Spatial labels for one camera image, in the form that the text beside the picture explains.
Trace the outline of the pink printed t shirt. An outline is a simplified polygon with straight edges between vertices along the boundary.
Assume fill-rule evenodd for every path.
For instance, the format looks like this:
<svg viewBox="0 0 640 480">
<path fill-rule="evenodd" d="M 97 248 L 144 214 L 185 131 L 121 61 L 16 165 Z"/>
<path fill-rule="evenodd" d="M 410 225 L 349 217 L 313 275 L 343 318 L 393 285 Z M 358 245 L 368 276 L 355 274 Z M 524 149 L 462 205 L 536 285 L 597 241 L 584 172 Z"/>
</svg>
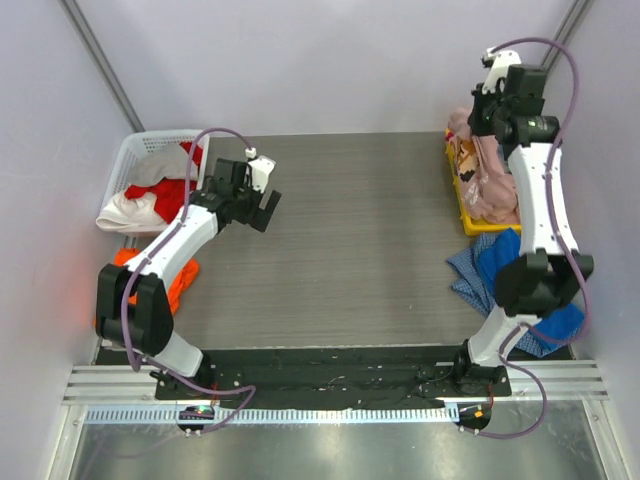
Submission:
<svg viewBox="0 0 640 480">
<path fill-rule="evenodd" d="M 471 132 L 470 114 L 469 108 L 454 110 L 445 131 L 464 211 L 475 222 L 517 225 L 520 215 L 515 181 L 504 166 L 500 145 L 494 136 Z"/>
</svg>

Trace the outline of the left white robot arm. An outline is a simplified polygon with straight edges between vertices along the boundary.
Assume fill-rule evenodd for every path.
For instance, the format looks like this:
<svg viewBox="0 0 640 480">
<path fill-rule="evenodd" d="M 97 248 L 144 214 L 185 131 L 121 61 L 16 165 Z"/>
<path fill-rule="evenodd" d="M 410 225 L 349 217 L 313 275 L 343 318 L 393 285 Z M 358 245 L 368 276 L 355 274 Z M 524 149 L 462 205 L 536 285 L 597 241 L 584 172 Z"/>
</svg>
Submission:
<svg viewBox="0 0 640 480">
<path fill-rule="evenodd" d="M 99 273 L 97 335 L 178 374 L 178 386 L 190 398 L 205 397 L 213 375 L 204 352 L 175 331 L 169 288 L 196 252 L 227 225 L 266 230 L 281 198 L 274 190 L 266 206 L 260 206 L 275 168 L 263 155 L 247 162 L 219 159 L 214 173 L 190 194 L 187 207 L 164 232 L 124 265 L 108 264 Z"/>
</svg>

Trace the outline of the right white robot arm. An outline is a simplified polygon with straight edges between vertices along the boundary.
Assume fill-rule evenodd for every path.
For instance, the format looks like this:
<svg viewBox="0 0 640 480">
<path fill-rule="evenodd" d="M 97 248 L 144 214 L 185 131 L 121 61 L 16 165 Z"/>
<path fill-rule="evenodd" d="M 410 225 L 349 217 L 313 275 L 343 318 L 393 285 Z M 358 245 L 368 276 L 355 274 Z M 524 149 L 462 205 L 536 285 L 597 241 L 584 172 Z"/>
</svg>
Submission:
<svg viewBox="0 0 640 480">
<path fill-rule="evenodd" d="M 487 62 L 486 80 L 472 95 L 468 123 L 492 135 L 514 177 L 521 219 L 519 256 L 495 280 L 495 306 L 454 360 L 451 380 L 465 395 L 506 378 L 518 340 L 567 306 L 585 287 L 594 259 L 582 254 L 568 225 L 559 178 L 562 127 L 542 113 L 547 73 L 536 66 Z"/>
</svg>

